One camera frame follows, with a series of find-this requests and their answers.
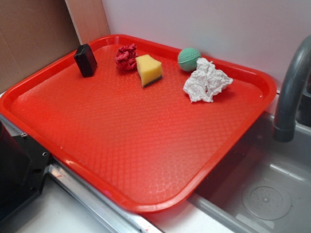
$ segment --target crumpled white paper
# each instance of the crumpled white paper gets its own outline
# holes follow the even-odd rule
[[[232,82],[233,79],[222,70],[216,69],[213,62],[199,58],[197,70],[187,79],[184,91],[189,95],[191,102],[213,102],[213,96],[221,93]]]

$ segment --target black eraser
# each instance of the black eraser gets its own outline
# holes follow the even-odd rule
[[[82,73],[83,77],[91,77],[94,75],[97,62],[88,44],[80,45],[74,55],[74,59]]]

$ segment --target sink basin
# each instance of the sink basin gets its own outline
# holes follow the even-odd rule
[[[311,129],[298,124],[294,140],[279,143],[271,136],[272,121],[264,113],[196,195],[219,219],[238,226],[237,232],[309,233]]]

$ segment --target green ball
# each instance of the green ball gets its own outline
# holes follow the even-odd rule
[[[196,70],[196,61],[201,57],[199,50],[195,48],[185,48],[178,55],[178,64],[184,71]]]

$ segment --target yellow sponge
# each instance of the yellow sponge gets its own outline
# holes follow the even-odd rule
[[[162,63],[150,55],[137,57],[136,63],[143,87],[147,87],[162,78]]]

